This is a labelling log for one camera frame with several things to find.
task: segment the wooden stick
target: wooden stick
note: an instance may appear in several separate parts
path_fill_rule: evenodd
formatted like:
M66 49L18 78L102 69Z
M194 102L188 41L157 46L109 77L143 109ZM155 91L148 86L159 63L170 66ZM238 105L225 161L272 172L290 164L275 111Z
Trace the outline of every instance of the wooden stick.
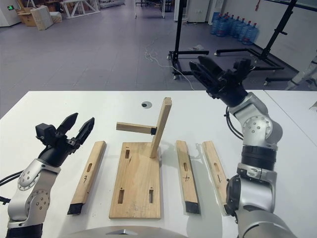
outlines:
M158 117L157 132L152 140L150 158L155 158L157 155L159 142L163 135L163 131L165 128L165 124L166 124L171 106L172 106L171 98L164 98L162 107L160 109L159 117Z
M212 141L203 142L203 150L207 157L213 182L216 186L216 190L219 195L220 202L224 206L226 204L227 197L227 178L221 166L216 149Z
M186 212L200 214L195 180L185 141L177 140L176 149Z
M73 200L70 203L67 214L80 214L82 206L86 203L94 177L100 166L106 149L104 141L95 142L84 171L80 177Z
M156 130L157 130L157 128L155 126L131 124L131 123L124 123L124 122L117 122L116 129L144 133L144 134L152 134L152 135L155 135Z

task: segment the wooden post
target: wooden post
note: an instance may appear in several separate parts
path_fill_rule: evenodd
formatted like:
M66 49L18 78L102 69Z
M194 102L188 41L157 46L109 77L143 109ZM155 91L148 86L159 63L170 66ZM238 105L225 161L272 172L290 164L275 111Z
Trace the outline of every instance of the wooden post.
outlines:
M150 158L155 158L157 155L159 142L163 135L163 131L165 128L165 124L166 124L171 106L172 106L171 98L164 98L162 107L160 109L159 117L158 117L157 132L152 140Z

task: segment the cardboard box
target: cardboard box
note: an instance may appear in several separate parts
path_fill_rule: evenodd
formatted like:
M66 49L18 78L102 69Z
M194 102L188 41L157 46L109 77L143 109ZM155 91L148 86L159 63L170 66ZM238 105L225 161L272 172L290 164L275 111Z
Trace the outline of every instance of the cardboard box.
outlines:
M24 18L21 15L19 15L19 13L24 13L25 11L23 9L16 9L15 11L18 14L18 17L20 18L20 21L22 22L22 24L25 24Z
M50 15L54 23L61 23L62 17L60 12L58 11L50 12Z
M47 6L43 5L30 11L39 30L46 30L53 25L53 20Z
M20 11L18 13L18 16L21 18L21 21L26 26L36 26L35 20L32 16L32 13L30 13L30 10L33 9L32 7L24 8L23 11Z

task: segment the wooden plank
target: wooden plank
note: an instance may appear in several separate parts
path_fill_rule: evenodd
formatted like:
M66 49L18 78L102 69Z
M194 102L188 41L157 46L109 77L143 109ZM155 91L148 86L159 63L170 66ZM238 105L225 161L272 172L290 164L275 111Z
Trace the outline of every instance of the wooden plank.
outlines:
M160 139L162 138L165 124L166 124L171 107L172 107L171 98L164 98L162 107L160 109L159 117L158 117L157 132L152 140L150 158L154 158L158 152L159 142L160 142Z
M213 182L215 184L218 197L220 202L224 206L226 204L226 197L227 197L227 178L221 166L221 162L219 160L218 154L216 149L213 145L212 141L205 141L203 142L203 150L207 157L210 172L213 178Z
M151 143L122 144L109 218L160 218L159 160Z
M176 141L179 170L186 212L200 214L195 180L185 141Z
M124 122L117 122L116 129L117 130L144 133L144 134L155 134L153 132L156 131L156 127L155 126L131 124L131 123L124 123Z
M68 214L80 214L83 204L87 201L100 161L104 157L105 149L106 143L104 141L95 142L70 203Z

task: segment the white table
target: white table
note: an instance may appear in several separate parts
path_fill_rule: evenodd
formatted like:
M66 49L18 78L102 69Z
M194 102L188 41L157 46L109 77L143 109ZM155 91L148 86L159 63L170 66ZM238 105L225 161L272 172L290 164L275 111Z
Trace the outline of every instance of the white table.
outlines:
M310 107L317 102L317 92L266 91L295 124L317 146L317 112Z
M253 91L279 122L284 135L279 143L276 214L299 238L316 235L316 190L314 189L317 147L264 91ZM110 220L108 218L121 144L151 141L147 134L116 131L117 121L155 125L164 97L173 106L160 144L162 218L160 220ZM141 107L152 102L150 109ZM86 120L94 116L95 127L83 146L62 165L51 193L51 206L44 223L43 238L105 226L153 226L191 238L233 238L237 225L222 217L200 144L212 140L228 178L236 174L242 143L227 128L225 105L204 91L143 92L29 92L0 120L0 177L24 169L44 148L35 138L40 123L58 126L78 112L77 123L68 132L75 136ZM95 141L107 142L96 183L80 216L66 215L82 170ZM186 214L175 151L176 140L185 140L192 156L201 215ZM1 196L12 197L15 184L2 186ZM5 237L7 206L0 206L0 236Z

